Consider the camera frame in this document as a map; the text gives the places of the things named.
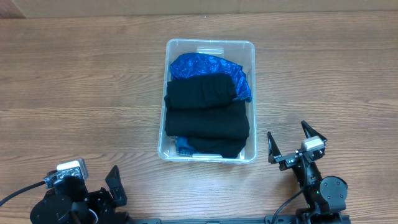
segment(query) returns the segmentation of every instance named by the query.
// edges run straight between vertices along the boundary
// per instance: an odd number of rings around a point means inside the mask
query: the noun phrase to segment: plastic storage container
[[[169,137],[164,131],[166,120],[166,107],[164,96],[167,94],[167,82],[171,81],[170,64],[184,53],[198,52],[225,58],[243,66],[246,80],[249,83],[252,102],[246,103],[246,115],[250,124],[250,133],[246,146],[236,159],[223,159],[221,155],[194,154],[191,156],[178,155],[175,148],[175,137]],[[254,45],[245,40],[192,40],[172,39],[167,43],[166,63],[164,70],[164,87],[162,98],[162,115],[160,119],[159,143],[157,152],[159,157],[173,162],[227,162],[233,164],[247,164],[254,162],[257,157],[256,134],[256,70],[254,67]]]

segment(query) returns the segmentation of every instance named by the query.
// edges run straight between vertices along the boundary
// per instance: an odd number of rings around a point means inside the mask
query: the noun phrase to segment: wall
[[[393,11],[398,0],[0,0],[0,17]]]

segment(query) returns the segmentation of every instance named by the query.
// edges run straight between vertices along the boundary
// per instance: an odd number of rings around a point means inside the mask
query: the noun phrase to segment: wooden table
[[[249,40],[256,46],[259,157],[253,164],[174,163],[157,155],[166,43]],[[348,182],[353,223],[398,219],[398,12],[140,16],[0,21],[0,196],[82,157],[89,191],[114,164],[134,218],[272,214],[298,191],[267,162],[308,121],[329,141],[317,162]],[[39,187],[0,208],[30,223]],[[302,196],[282,213],[305,207]]]

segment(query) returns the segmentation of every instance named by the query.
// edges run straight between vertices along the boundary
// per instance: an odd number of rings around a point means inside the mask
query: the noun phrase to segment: blue shiny fabric
[[[182,136],[177,136],[175,138],[176,138],[175,148],[177,150],[178,155],[191,156],[195,153],[200,153],[196,151],[196,149],[193,146],[190,146],[188,144],[188,138]]]
[[[198,75],[226,74],[230,75],[235,84],[237,97],[234,100],[246,100],[251,102],[251,91],[246,74],[242,66],[220,57],[187,53],[178,56],[170,65],[173,80],[186,79]]]

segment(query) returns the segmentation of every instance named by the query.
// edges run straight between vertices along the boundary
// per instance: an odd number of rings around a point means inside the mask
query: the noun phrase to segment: black towel
[[[219,154],[223,158],[235,159],[246,145],[246,139],[230,140],[189,137],[188,144],[201,153]]]
[[[201,75],[168,82],[164,101],[168,109],[199,109],[228,105],[235,97],[229,75]]]
[[[242,140],[249,137],[249,128],[244,101],[217,108],[166,112],[168,136]]]

